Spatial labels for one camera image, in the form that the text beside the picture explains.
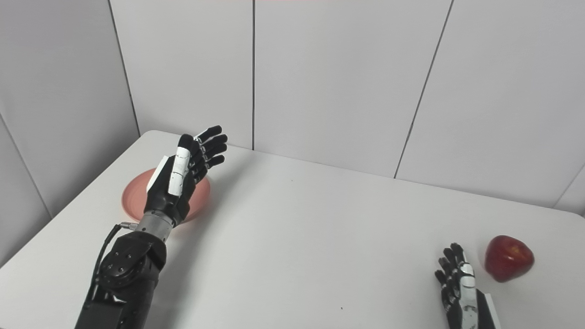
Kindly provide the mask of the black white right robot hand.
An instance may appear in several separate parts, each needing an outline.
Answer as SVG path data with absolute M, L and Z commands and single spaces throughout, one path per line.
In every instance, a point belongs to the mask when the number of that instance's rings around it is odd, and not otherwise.
M 463 248 L 453 242 L 437 261 L 434 275 L 439 281 L 441 304 L 450 329 L 499 329 L 501 327 L 490 294 L 476 286 L 476 275 Z

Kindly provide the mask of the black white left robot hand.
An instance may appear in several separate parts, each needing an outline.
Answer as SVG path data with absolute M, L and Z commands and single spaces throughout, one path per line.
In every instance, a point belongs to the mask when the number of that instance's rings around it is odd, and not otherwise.
M 195 137 L 183 134 L 175 154 L 163 158 L 149 181 L 144 213 L 160 212 L 174 227 L 182 223 L 190 211 L 189 200 L 196 185 L 212 167 L 225 161 L 227 141 L 220 125 Z

